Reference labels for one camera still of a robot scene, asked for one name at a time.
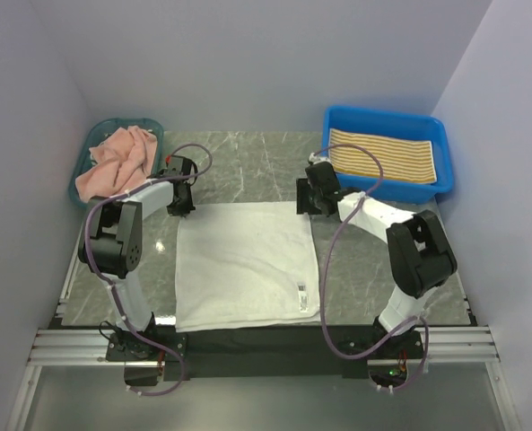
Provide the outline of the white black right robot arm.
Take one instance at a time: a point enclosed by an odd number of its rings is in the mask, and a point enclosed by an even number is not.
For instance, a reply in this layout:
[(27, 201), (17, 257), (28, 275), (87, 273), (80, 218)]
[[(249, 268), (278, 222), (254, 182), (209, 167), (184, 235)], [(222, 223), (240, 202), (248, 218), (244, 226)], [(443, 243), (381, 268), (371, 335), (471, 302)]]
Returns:
[(393, 358), (405, 347), (401, 331), (421, 314), (433, 291), (457, 271), (458, 264), (438, 216), (431, 210), (411, 212), (343, 188), (329, 162), (313, 163), (296, 180), (299, 215), (337, 216), (339, 220), (382, 240), (394, 290), (377, 318), (383, 329), (373, 337), (376, 353)]

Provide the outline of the white terry towel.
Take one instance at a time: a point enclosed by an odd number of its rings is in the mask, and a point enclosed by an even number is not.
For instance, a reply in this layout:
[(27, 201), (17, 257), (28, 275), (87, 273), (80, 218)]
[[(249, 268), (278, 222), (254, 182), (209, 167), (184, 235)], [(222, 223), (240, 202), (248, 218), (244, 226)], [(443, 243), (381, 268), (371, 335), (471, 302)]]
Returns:
[(295, 203), (200, 205), (179, 222), (179, 332), (319, 322), (318, 258)]

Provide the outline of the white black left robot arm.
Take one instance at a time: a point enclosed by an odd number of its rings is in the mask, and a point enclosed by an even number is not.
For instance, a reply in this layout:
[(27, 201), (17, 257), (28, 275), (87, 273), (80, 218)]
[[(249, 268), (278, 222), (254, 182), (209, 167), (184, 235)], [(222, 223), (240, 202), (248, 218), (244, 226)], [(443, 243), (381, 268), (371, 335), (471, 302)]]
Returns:
[(137, 360), (152, 359), (158, 337), (147, 329), (154, 325), (137, 275), (143, 254), (143, 221), (161, 208), (170, 216), (187, 216), (195, 210), (191, 186), (196, 164), (171, 155), (166, 168), (139, 187), (112, 198), (95, 196), (89, 201), (79, 241), (78, 259), (97, 274), (106, 287), (116, 314), (116, 326), (130, 332), (128, 352)]

